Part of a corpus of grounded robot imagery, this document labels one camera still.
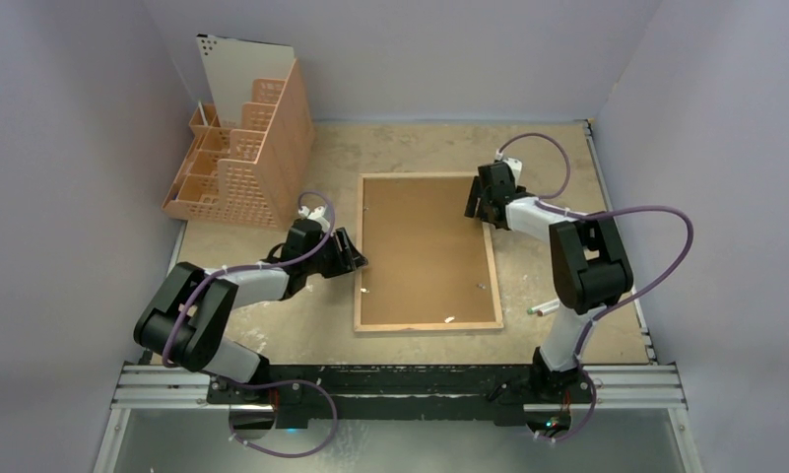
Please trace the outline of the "orange plastic file organizer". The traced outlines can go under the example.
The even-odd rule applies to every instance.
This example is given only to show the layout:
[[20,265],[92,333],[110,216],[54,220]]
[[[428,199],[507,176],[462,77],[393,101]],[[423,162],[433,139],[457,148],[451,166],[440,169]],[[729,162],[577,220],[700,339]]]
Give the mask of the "orange plastic file organizer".
[[169,217],[270,230],[291,224],[315,136],[300,62],[284,79],[254,80],[241,118],[237,128],[218,118],[191,126],[162,204]]

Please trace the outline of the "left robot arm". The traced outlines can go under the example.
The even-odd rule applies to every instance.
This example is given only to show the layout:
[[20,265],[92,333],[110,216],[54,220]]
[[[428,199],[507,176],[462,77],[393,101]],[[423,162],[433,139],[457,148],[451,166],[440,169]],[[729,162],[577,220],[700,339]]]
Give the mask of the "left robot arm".
[[231,379],[236,395],[256,403],[269,393],[270,362],[226,337],[231,313],[288,300],[310,276],[335,278],[367,263],[345,229],[328,228],[322,219],[297,219],[285,241],[255,264],[215,270],[176,264],[140,315],[133,339],[176,366]]

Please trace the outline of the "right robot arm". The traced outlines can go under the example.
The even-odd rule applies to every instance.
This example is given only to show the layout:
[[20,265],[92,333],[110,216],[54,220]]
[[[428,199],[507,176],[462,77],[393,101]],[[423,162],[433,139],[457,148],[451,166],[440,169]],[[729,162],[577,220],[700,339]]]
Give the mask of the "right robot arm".
[[464,215],[549,246],[559,309],[534,352],[529,386],[537,398],[552,401],[579,381],[594,317],[631,290],[633,273],[616,222],[547,206],[517,184],[505,161],[478,167]]

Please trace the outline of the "green capped marker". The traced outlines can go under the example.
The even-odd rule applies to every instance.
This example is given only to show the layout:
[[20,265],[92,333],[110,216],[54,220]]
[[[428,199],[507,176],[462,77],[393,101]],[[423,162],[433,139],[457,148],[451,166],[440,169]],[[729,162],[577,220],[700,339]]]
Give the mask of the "green capped marker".
[[536,316],[545,316],[558,310],[560,306],[559,300],[552,300],[547,303],[538,304],[527,309],[527,313]]

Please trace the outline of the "red capped marker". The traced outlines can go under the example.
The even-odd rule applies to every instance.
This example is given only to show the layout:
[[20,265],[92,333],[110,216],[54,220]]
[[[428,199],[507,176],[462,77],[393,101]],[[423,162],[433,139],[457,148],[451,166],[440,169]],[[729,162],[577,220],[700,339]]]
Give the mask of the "red capped marker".
[[534,310],[534,313],[537,316],[546,316],[551,313],[556,312],[560,308],[559,301],[551,302],[550,304],[541,304],[537,306]]

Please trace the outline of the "beige perforated folder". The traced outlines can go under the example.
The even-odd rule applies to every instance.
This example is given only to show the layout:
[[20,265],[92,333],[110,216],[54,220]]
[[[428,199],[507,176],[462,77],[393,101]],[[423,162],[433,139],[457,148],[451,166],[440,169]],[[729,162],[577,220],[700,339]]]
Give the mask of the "beige perforated folder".
[[213,104],[223,127],[239,128],[241,108],[256,79],[284,80],[296,59],[285,44],[197,34]]

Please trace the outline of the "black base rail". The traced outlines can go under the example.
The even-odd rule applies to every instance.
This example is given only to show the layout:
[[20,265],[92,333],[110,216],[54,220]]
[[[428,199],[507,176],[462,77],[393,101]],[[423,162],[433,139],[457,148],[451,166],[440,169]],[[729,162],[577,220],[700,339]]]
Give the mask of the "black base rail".
[[311,420],[489,421],[564,433],[574,408],[597,400],[593,382],[556,391],[531,387],[528,364],[510,365],[271,365],[270,380],[246,384],[213,376],[211,404],[270,408],[280,429]]

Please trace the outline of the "aluminium table frame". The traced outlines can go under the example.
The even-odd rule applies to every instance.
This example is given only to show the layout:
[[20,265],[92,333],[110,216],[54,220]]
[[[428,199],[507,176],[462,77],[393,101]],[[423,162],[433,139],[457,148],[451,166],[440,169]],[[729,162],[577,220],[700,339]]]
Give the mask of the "aluminium table frame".
[[203,409],[229,415],[230,437],[252,447],[268,428],[304,429],[312,420],[491,421],[526,427],[555,444],[586,425],[607,382],[584,367],[596,325],[636,301],[633,273],[617,227],[618,212],[574,212],[518,182],[521,163],[498,149],[494,160],[463,173],[467,206],[459,222],[518,232],[551,251],[557,317],[527,365],[273,365],[227,340],[232,311],[293,296],[302,280],[359,274],[367,265],[359,239],[302,214],[265,261],[206,270],[181,262],[141,315],[136,342],[158,366],[128,366],[110,423],[122,432],[140,410]]

